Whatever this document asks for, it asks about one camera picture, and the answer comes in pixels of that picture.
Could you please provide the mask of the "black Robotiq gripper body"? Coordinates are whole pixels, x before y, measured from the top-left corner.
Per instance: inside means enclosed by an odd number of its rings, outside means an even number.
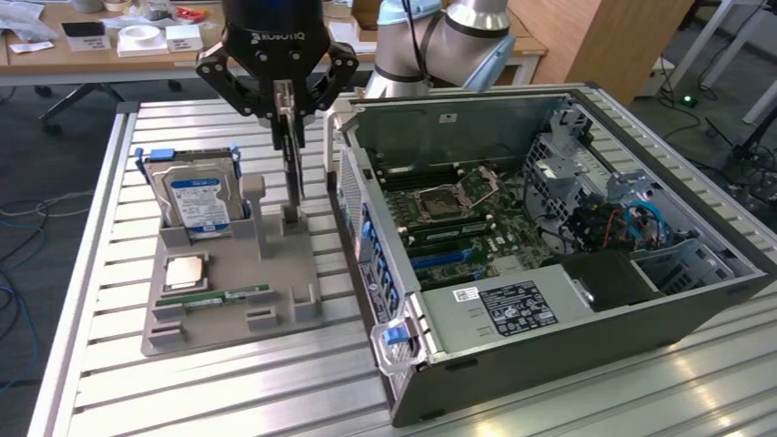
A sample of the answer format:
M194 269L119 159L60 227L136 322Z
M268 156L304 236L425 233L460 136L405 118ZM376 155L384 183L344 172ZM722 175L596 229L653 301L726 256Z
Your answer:
M222 12L222 46L250 76L305 82L330 46L322 2L228 0Z

